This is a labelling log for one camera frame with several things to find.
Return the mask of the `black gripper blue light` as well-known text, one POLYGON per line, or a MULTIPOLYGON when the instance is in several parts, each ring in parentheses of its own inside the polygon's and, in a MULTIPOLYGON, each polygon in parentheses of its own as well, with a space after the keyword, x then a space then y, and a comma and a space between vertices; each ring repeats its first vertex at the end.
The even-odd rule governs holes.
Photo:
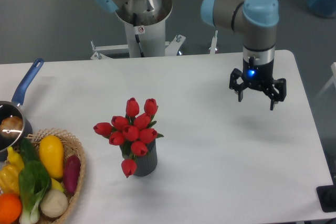
POLYGON ((243 60, 243 72, 235 68, 230 74, 229 88, 238 95, 242 102, 247 88, 262 91, 270 99, 270 110, 286 98, 286 79, 273 79, 274 60, 264 65, 250 65, 243 60))

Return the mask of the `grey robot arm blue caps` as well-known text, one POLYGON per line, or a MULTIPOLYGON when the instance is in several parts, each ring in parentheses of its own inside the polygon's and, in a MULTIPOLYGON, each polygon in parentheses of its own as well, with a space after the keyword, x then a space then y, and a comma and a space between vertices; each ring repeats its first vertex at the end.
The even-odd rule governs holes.
POLYGON ((274 58, 279 22, 278 0, 203 0, 203 22, 243 36, 243 68, 235 68, 229 88, 242 101, 247 88, 270 99, 270 109, 287 95, 286 80, 274 79, 274 58))

